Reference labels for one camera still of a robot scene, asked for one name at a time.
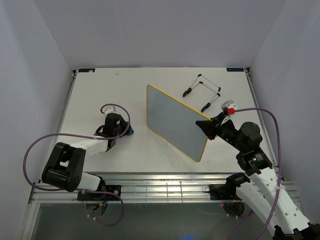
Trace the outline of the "aluminium table frame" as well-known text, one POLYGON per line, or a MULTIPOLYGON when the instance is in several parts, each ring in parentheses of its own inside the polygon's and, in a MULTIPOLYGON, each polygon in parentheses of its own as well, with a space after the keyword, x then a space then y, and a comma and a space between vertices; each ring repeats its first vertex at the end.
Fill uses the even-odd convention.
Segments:
MULTIPOLYGON (((204 113, 209 120, 222 111, 222 104, 232 100, 237 109, 230 119, 235 128, 243 123, 258 125, 262 141, 260 147, 276 171, 282 171, 281 153, 274 152, 261 120, 261 109, 256 105, 248 69, 244 72, 227 72, 227 67, 130 67, 130 68, 82 68, 95 72, 73 73, 71 91, 63 111, 59 132, 54 135, 55 144, 73 144, 92 139, 97 128, 105 124, 100 109, 115 106, 116 113, 129 121, 133 134, 119 137, 107 152, 93 156, 84 162, 83 171, 103 179, 103 185, 121 185, 118 201, 92 201, 104 203, 189 203, 204 199, 204 194, 193 193, 188 183, 216 180, 221 174, 229 176, 241 173, 237 162, 238 150, 217 137, 207 138, 200 162, 195 162, 183 152, 154 133, 147 126, 147 85, 153 85, 201 113, 208 101, 198 94, 186 98, 182 93, 193 83, 198 74, 221 87, 221 97, 204 113)), ((37 191, 97 193, 101 191, 75 190, 68 192, 42 182, 32 183, 37 191)))

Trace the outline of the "yellow framed whiteboard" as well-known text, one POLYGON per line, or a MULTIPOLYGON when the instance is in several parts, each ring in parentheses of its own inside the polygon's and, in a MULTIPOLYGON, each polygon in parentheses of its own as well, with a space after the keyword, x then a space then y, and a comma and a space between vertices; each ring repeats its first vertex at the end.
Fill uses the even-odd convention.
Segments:
POLYGON ((208 137, 196 121, 209 119, 158 87, 146 86, 147 127, 197 163, 203 157, 208 137))

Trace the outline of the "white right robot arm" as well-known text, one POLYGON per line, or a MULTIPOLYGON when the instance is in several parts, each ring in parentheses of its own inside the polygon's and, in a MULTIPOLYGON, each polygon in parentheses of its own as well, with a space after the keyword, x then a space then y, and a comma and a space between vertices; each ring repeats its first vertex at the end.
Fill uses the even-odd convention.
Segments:
POLYGON ((281 184, 281 172, 275 170, 260 147, 260 128, 245 122, 236 129, 229 119, 229 108, 210 120, 198 120, 196 125, 208 139, 221 138, 238 150, 236 160, 242 172, 230 175, 221 187, 223 196, 243 200, 259 217, 274 240, 318 240, 320 225, 311 221, 293 202, 281 184))

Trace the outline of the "black XDOF label left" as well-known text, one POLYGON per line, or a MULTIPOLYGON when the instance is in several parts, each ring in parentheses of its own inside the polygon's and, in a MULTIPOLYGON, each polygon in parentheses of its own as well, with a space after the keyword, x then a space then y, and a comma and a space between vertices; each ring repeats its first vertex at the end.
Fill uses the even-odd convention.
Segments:
POLYGON ((79 68, 78 73, 94 73, 95 68, 79 68))

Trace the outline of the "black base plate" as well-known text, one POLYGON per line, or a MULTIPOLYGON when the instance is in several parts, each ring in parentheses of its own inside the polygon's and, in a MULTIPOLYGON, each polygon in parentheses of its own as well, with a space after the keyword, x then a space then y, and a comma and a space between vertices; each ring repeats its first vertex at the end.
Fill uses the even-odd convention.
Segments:
POLYGON ((208 193, 211 200, 240 200, 236 188, 228 184, 210 184, 208 193))
POLYGON ((84 202, 103 202, 103 201, 118 201, 121 197, 122 186, 121 185, 105 185, 98 190, 101 193, 90 193, 80 191, 77 194, 78 201, 84 202))

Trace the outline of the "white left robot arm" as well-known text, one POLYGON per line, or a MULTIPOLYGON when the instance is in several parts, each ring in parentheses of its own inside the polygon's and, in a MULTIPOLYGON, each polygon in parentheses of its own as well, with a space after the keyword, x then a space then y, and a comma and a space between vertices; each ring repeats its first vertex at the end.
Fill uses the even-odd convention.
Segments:
POLYGON ((96 129, 91 139, 72 144, 55 144, 42 172, 42 182, 68 192, 88 190, 95 200, 102 199, 106 195, 103 179, 84 172, 84 163, 98 154, 109 151, 118 138, 133 133, 130 122, 120 114, 105 114, 104 124, 96 129))

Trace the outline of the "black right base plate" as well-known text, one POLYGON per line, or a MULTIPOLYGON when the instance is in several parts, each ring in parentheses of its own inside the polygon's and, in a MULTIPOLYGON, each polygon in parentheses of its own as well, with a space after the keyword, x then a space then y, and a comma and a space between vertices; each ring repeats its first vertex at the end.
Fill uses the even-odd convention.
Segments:
POLYGON ((208 193, 211 200, 240 200, 236 188, 228 184, 210 184, 208 193))

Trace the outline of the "black XDOF label right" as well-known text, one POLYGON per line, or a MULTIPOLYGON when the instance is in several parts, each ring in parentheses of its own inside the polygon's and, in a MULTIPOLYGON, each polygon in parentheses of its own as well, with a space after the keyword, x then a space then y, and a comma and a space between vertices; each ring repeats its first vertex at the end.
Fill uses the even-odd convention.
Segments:
POLYGON ((227 72, 244 72, 244 69, 242 67, 227 67, 227 72))

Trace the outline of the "black xdof label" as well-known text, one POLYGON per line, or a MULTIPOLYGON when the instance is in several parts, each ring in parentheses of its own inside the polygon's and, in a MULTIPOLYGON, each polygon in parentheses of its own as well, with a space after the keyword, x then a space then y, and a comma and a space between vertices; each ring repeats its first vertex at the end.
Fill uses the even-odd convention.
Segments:
POLYGON ((94 73, 95 68, 79 68, 78 73, 94 73))
POLYGON ((227 72, 244 72, 244 69, 242 67, 227 67, 227 72))

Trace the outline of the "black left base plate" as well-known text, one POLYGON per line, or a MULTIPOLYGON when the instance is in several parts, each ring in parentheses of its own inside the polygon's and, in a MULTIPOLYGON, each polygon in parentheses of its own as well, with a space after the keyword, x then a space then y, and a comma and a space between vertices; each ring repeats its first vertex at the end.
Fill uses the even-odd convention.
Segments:
POLYGON ((77 194, 78 201, 84 202, 103 202, 103 201, 118 201, 121 197, 122 186, 121 185, 105 185, 98 190, 101 193, 90 193, 80 191, 77 194))

